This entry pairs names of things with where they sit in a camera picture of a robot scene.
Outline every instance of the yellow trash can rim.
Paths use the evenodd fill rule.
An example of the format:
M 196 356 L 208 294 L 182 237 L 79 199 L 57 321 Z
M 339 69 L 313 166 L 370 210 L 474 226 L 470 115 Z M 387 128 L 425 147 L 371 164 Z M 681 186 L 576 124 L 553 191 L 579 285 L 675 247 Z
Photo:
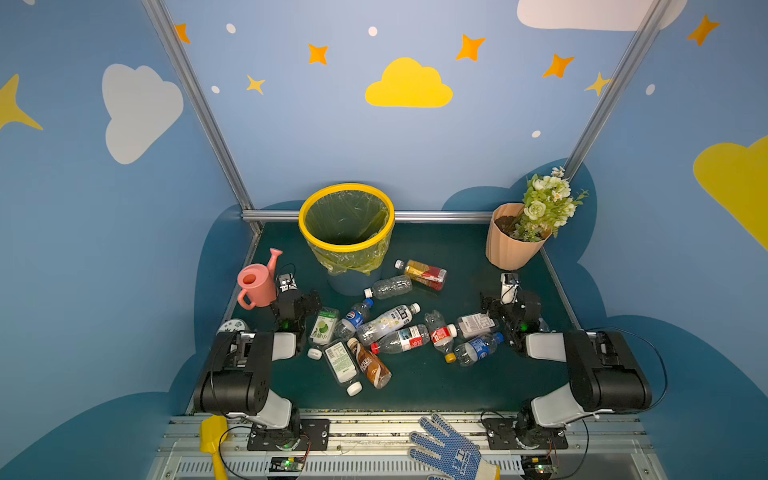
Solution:
M 315 204 L 319 199 L 330 195 L 335 194 L 337 192 L 343 192 L 345 190 L 357 190 L 361 192 L 365 192 L 367 194 L 371 194 L 374 197 L 379 198 L 387 207 L 387 210 L 389 211 L 389 219 L 387 220 L 386 225 L 384 228 L 381 229 L 376 235 L 374 235 L 372 238 L 369 238 L 368 240 L 361 242 L 361 243 L 354 243 L 352 245 L 335 245 L 333 243 L 327 243 L 323 242 L 322 240 L 315 238 L 314 235 L 310 233 L 309 230 L 306 228 L 306 213 L 310 210 L 310 207 Z M 395 226 L 395 206 L 392 205 L 392 201 L 389 199 L 389 197 L 384 194 L 381 190 L 378 188 L 371 187 L 370 185 L 365 184 L 338 184 L 338 185 L 332 185 L 330 187 L 323 188 L 320 191 L 315 192 L 312 194 L 311 197 L 307 198 L 304 202 L 304 205 L 301 206 L 301 210 L 299 210 L 299 229 L 301 230 L 301 233 L 304 235 L 304 237 L 315 247 L 322 248 L 324 250 L 328 250 L 331 252 L 337 252 L 337 253 L 349 253 L 349 252 L 357 252 L 360 250 L 364 250 L 368 247 L 372 247 L 373 245 L 376 245 L 379 241 L 383 240 L 384 237 L 389 235 L 389 232 L 392 231 L 392 227 Z

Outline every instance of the pink watering can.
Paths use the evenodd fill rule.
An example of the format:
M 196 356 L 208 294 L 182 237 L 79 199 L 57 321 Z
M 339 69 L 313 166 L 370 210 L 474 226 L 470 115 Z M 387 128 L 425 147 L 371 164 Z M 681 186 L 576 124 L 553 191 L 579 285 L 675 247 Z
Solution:
M 237 296 L 237 302 L 245 310 L 252 310 L 255 306 L 268 306 L 277 299 L 277 288 L 275 288 L 275 266 L 277 257 L 283 254 L 277 248 L 270 248 L 272 258 L 264 266 L 261 263 L 254 263 L 246 266 L 237 274 L 237 283 L 242 290 Z M 245 296 L 248 295 L 251 303 L 246 303 Z

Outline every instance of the pink flower pot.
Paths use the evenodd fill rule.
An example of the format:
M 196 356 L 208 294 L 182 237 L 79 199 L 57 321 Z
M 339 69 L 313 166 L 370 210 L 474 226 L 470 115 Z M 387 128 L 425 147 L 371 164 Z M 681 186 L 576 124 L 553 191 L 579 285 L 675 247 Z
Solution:
M 485 241 L 485 256 L 489 262 L 502 270 L 517 270 L 528 263 L 549 238 L 547 235 L 541 242 L 521 242 L 508 237 L 499 230 L 496 226 L 497 218 L 516 217 L 522 214 L 524 206 L 523 204 L 504 204 L 493 210 L 491 225 L 488 228 L 488 239 Z

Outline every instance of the glove cuff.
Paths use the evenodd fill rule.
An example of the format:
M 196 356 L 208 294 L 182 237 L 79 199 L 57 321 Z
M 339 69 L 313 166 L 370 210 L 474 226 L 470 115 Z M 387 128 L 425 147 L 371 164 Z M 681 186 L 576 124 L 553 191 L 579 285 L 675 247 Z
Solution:
M 498 466 L 491 465 L 485 460 L 481 460 L 475 480 L 498 480 L 501 474 L 502 471 Z

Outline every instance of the blue work glove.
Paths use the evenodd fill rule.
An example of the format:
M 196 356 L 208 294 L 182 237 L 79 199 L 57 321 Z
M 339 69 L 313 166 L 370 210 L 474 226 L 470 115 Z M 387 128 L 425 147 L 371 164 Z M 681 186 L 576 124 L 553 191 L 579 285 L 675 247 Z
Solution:
M 499 467 L 480 458 L 478 446 L 455 431 L 438 413 L 433 413 L 431 419 L 422 417 L 419 424 L 430 436 L 411 432 L 411 442 L 418 448 L 409 449 L 408 456 L 445 473 L 430 475 L 430 480 L 498 480 Z

